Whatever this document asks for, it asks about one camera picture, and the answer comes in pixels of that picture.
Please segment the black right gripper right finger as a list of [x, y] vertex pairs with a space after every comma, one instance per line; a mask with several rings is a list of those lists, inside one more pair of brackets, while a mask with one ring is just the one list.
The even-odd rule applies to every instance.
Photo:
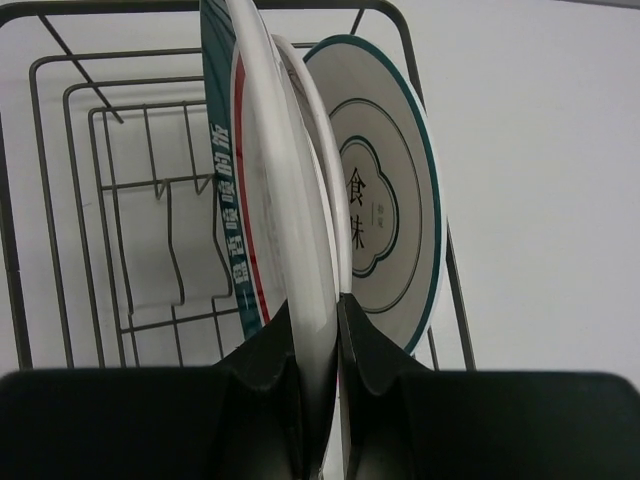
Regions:
[[433, 371], [341, 297], [349, 479], [635, 479], [639, 394], [598, 372]]

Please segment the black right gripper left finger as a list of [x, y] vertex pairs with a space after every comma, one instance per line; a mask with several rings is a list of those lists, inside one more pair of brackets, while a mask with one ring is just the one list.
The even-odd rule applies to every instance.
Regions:
[[206, 367], [15, 372], [1, 381], [5, 479], [300, 479], [290, 316]]

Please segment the white plate with blue rim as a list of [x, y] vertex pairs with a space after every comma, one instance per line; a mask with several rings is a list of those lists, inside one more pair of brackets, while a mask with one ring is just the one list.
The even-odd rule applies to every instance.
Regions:
[[415, 88], [374, 43], [330, 36], [304, 56], [342, 160], [352, 292], [408, 354], [429, 328], [446, 250], [439, 165]]

